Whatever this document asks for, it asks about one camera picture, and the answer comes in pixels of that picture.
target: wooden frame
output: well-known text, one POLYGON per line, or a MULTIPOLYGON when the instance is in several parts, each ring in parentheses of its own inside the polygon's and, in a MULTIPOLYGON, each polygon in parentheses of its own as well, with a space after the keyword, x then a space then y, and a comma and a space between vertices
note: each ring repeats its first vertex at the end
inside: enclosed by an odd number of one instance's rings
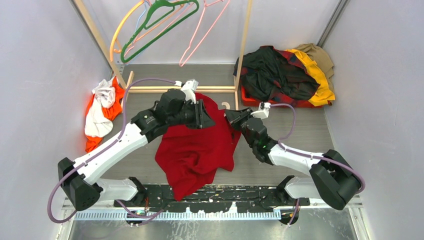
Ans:
MULTIPOLYGON (((116 78, 121 85, 123 89, 127 89, 127 86, 131 84, 134 78, 134 72, 131 71, 128 77, 127 83, 125 83, 124 78, 122 77, 122 74, 119 71, 118 66, 113 62, 110 61, 109 58, 109 48, 106 45, 99 29, 96 26, 96 23, 93 21, 93 18, 90 15, 90 12, 87 10, 84 1, 83 0, 73 0, 75 3, 76 8, 79 10, 82 18, 84 19, 85 23, 88 26, 88 29, 91 31, 94 40, 97 42, 98 46, 100 47, 104 57, 106 58, 110 68, 113 71, 113 74, 116 75, 116 78)), ((234 85, 233 86, 198 86, 197 92, 200 93, 234 93, 234 99, 235 99, 235 109, 239 109, 239 84, 240 84, 240 73, 242 70, 242 62, 243 62, 243 55, 245 52, 245 46, 246 46, 246 39, 248 36, 248 29, 249 29, 249 20, 250 15, 252 11, 252 2, 253 0, 247 1, 247 10, 246 10, 246 17, 244 19, 244 27, 243 27, 243 35, 241 38, 241 46, 240 46, 240 56, 237 66, 237 74, 234 77, 234 85)), ((177 86, 133 86, 131 87, 128 92, 129 93, 164 93, 168 89, 172 88, 178 88, 177 86)))

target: white wall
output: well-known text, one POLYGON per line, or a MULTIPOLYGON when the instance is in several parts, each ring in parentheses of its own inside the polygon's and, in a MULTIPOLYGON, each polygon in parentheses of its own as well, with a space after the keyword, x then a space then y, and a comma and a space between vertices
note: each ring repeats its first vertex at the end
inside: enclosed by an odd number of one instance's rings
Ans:
MULTIPOLYGON (((132 63, 178 63, 188 47, 200 19, 204 1, 198 1, 200 3, 198 12, 161 37, 132 63)), ((86 0, 84 2, 95 16, 105 41, 110 45, 118 24, 139 0, 86 0)), ((198 35, 193 42, 194 46, 212 25, 226 2, 227 0, 219 2, 206 9, 202 25, 199 27, 198 35)), ((247 0, 231 0, 228 8, 189 60, 189 63, 236 62, 240 54, 247 2, 247 0)), ((294 48, 303 43, 316 43, 337 2, 338 0, 254 0, 245 52, 255 51, 262 45, 274 45, 276 48, 286 49, 294 48)), ((134 33, 137 19, 143 10, 144 6, 141 6, 123 26, 118 36, 122 45, 134 33)), ((152 19, 157 19, 159 16, 161 15, 154 14, 152 19)), ((158 31, 154 30, 140 40, 137 43, 138 49, 153 39, 156 33, 166 25, 158 27, 156 29, 158 31)), ((118 54, 115 54, 115 60, 119 60, 118 54)))
POLYGON ((0 32, 0 239, 54 239, 57 163, 83 154, 85 107, 109 68, 67 0, 5 1, 0 32))
POLYGON ((363 174, 375 239, 423 239, 424 2, 353 0, 324 49, 335 145, 363 174))

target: green hanger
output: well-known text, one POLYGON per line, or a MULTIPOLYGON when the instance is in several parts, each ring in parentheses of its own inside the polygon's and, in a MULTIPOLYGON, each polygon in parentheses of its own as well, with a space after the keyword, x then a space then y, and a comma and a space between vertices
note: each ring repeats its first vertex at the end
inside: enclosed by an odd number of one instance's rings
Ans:
POLYGON ((145 50, 146 48, 148 48, 150 45, 152 45, 152 43, 154 43, 156 40, 158 40, 159 38, 161 38, 163 35, 165 35, 167 32, 169 32, 171 29, 173 29, 175 26, 177 26, 178 24, 180 24, 182 21, 186 20, 188 17, 190 17, 191 15, 193 15, 195 12, 197 12, 199 10, 199 2, 197 0, 181 0, 181 1, 176 1, 176 2, 169 2, 167 0, 156 0, 151 7, 148 9, 147 12, 147 16, 146 19, 144 20, 144 22, 141 24, 141 26, 137 29, 137 31, 134 32, 134 34, 132 35, 132 37, 129 39, 129 41, 122 47, 121 53, 120 53, 120 59, 121 61, 126 64, 129 61, 131 61, 133 58, 135 58, 139 53, 141 53, 143 50, 145 50), (155 38, 153 38, 151 41, 149 41, 148 43, 146 43, 146 45, 144 45, 142 48, 140 48, 139 50, 137 50, 136 52, 134 52, 132 55, 130 55, 127 59, 125 59, 125 52, 128 48, 128 46, 134 41, 134 39, 136 39, 137 35, 143 30, 147 30, 149 28, 151 28, 153 25, 155 25, 156 23, 158 23, 160 20, 162 20, 163 18, 165 18, 166 16, 168 16, 170 13, 172 13, 175 10, 175 7, 178 5, 182 5, 182 4, 188 4, 188 3, 194 3, 196 4, 196 9, 194 9, 193 11, 191 11, 189 14, 185 15, 184 17, 182 17, 180 20, 176 21, 174 24, 172 24, 170 27, 168 27, 167 29, 165 29, 165 31, 163 31, 161 34, 157 35, 155 38), (155 20, 153 23, 151 23, 150 25, 147 25, 147 23, 149 22, 150 18, 152 17, 153 13, 158 10, 161 7, 171 7, 172 9, 165 13, 163 16, 161 16, 160 18, 158 18, 157 20, 155 20))

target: red basket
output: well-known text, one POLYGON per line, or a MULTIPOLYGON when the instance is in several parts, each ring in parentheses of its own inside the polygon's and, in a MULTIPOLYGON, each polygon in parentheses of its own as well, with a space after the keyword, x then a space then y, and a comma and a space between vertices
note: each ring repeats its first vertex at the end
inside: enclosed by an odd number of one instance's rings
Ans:
MULTIPOLYGON (((296 107, 296 108, 314 108, 314 109, 317 108, 317 109, 319 109, 319 108, 323 107, 323 106, 314 106, 314 105, 312 105, 312 103, 310 103, 309 101, 306 101, 306 100, 297 100, 295 102, 295 105, 293 105, 292 104, 293 99, 291 99, 288 96, 285 96, 285 97, 287 99, 283 98, 281 102, 275 102, 275 101, 272 101, 272 100, 270 100, 268 102, 271 103, 271 104, 278 104, 278 103, 280 103, 280 104, 291 104, 293 107, 296 107)), ((243 105, 247 106, 247 107, 257 107, 261 103, 261 101, 250 97, 243 86, 241 86, 241 101, 243 102, 243 105)))

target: brown cloth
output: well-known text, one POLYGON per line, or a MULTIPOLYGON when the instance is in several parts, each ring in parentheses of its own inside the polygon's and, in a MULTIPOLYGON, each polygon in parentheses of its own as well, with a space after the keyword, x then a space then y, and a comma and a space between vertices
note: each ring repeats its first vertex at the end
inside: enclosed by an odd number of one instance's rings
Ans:
POLYGON ((327 52, 313 43, 300 44, 294 49, 306 53, 310 57, 310 59, 312 59, 312 61, 316 62, 318 67, 324 73, 325 78, 327 79, 328 88, 334 93, 334 87, 331 79, 334 75, 334 64, 333 61, 331 61, 330 56, 327 54, 327 52))

